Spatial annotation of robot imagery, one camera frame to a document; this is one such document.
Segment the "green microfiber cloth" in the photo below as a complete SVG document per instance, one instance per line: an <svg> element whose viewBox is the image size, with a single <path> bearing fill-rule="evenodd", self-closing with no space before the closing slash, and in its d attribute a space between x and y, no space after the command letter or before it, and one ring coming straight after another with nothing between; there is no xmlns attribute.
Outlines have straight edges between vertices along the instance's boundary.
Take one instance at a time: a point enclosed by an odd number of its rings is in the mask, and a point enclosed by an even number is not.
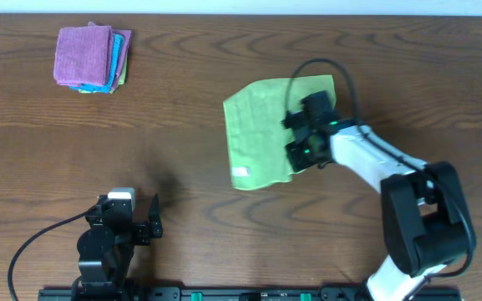
<svg viewBox="0 0 482 301"><path fill-rule="evenodd" d="M293 133L282 125L286 110L299 111L302 98L322 90L337 102L330 74L295 78L290 94L288 83L288 78L258 80L223 102L231 183L237 190L291 181L295 172L286 145Z"/></svg>

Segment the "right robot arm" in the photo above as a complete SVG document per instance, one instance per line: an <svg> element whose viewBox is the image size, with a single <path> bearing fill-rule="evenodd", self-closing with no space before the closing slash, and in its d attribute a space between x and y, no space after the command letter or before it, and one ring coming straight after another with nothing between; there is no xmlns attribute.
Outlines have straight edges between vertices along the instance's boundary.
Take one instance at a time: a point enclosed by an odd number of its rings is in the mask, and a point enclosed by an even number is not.
<svg viewBox="0 0 482 301"><path fill-rule="evenodd" d="M447 161L407 156L359 119L332 109L288 112L286 147L294 171L333 163L345 166L381 197L388 252L361 284L322 288L323 300L456 300L455 289L428 289L435 278L454 278L471 264L476 236L459 176Z"/></svg>

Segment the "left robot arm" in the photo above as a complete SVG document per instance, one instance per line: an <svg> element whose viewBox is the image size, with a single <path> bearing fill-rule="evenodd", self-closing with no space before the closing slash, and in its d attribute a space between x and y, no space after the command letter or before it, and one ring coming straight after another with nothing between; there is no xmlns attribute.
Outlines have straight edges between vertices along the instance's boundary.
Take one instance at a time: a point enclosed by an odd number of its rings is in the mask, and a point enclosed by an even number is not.
<svg viewBox="0 0 482 301"><path fill-rule="evenodd" d="M72 284L72 300L138 300L143 295L127 279L134 248L161 238L163 227L157 195L146 221L134 220L134 204L132 190L110 192L85 214L90 229L77 242L81 276Z"/></svg>

